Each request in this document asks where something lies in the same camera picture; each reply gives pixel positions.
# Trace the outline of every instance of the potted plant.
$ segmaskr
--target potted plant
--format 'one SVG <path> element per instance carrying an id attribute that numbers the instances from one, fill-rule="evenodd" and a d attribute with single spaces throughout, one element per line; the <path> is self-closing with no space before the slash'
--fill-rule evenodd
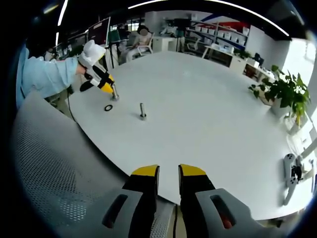
<path id="1" fill-rule="evenodd" d="M 234 54 L 242 59 L 247 59 L 251 57 L 251 53 L 245 50 L 234 49 Z"/>
<path id="2" fill-rule="evenodd" d="M 307 103 L 310 102 L 310 95 L 307 86 L 303 83 L 300 74 L 296 76 L 283 73 L 277 66 L 272 66 L 275 81 L 270 82 L 268 78 L 262 80 L 263 84 L 259 89 L 264 92 L 267 101 L 273 101 L 272 111 L 277 116 L 295 117 L 297 126 L 301 125 L 301 119 L 305 117 Z M 260 92 L 256 85 L 249 87 L 256 98 Z"/>

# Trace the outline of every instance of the plant pot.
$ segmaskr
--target plant pot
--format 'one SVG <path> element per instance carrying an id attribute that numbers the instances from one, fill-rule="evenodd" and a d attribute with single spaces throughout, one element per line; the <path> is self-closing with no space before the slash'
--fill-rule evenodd
<path id="1" fill-rule="evenodd" d="M 281 101 L 282 101 L 281 98 L 276 98 L 271 107 L 272 112 L 279 119 L 285 117 L 291 111 L 290 107 L 281 108 Z"/>

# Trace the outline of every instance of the cable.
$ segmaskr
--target cable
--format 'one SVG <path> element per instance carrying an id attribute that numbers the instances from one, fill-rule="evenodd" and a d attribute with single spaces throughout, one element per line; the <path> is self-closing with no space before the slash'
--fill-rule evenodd
<path id="1" fill-rule="evenodd" d="M 71 109 L 70 109 L 70 103 L 69 103 L 69 88 L 67 88 L 67 101 L 68 101 L 68 108 L 69 108 L 69 112 L 71 114 L 71 117 L 73 118 L 73 120 L 76 122 L 74 116 L 73 116 L 73 113 L 71 112 Z"/>
<path id="2" fill-rule="evenodd" d="M 177 204 L 175 205 L 175 220 L 174 220 L 174 227 L 173 227 L 173 238 L 176 238 L 176 224 L 177 224 Z"/>

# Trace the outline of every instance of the seated person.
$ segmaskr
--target seated person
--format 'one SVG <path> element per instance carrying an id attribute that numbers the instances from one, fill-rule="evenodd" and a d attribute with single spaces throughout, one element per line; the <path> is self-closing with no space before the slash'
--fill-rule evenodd
<path id="1" fill-rule="evenodd" d="M 132 48 L 126 49 L 121 54 L 121 57 L 120 57 L 121 63 L 132 61 L 133 56 L 139 53 L 137 47 L 149 45 L 151 37 L 152 37 L 152 33 L 149 32 L 149 29 L 146 26 L 143 26 L 143 25 L 139 26 Z M 140 48 L 140 52 L 145 52 L 145 51 L 147 51 L 147 49 Z"/>

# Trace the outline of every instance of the light blue sleeve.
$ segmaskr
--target light blue sleeve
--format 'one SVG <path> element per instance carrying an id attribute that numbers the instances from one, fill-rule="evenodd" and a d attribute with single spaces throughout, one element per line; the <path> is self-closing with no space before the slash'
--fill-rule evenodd
<path id="1" fill-rule="evenodd" d="M 27 59 L 22 72 L 22 89 L 25 97 L 37 90 L 43 98 L 60 93 L 75 80 L 78 60 L 43 61 L 43 58 Z"/>

